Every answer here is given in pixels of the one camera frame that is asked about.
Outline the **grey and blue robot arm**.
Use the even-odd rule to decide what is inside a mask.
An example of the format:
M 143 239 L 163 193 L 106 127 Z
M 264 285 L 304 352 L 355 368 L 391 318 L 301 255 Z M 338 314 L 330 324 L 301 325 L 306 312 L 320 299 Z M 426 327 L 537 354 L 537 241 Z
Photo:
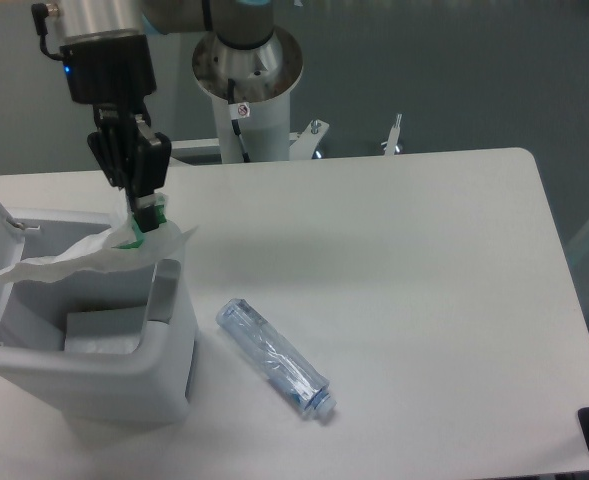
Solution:
M 41 53 L 61 64 L 73 102 L 93 110 L 88 146 L 125 194 L 138 229 L 161 224 L 153 200 L 166 179 L 170 139 L 153 130 L 145 99 L 157 89 L 145 29 L 207 32 L 233 52 L 276 39 L 269 1 L 45 1 L 31 6 Z

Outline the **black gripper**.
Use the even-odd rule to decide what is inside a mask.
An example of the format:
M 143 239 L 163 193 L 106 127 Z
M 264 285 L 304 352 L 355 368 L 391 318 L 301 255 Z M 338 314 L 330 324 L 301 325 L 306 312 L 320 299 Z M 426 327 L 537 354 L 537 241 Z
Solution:
M 128 206 L 139 229 L 160 225 L 155 201 L 164 186 L 172 145 L 154 133 L 144 99 L 157 89 L 147 37 L 143 34 L 103 37 L 60 47 L 74 102 L 93 108 L 94 123 L 134 118 L 131 126 L 102 125 L 87 137 L 98 165 L 112 187 L 126 189 Z

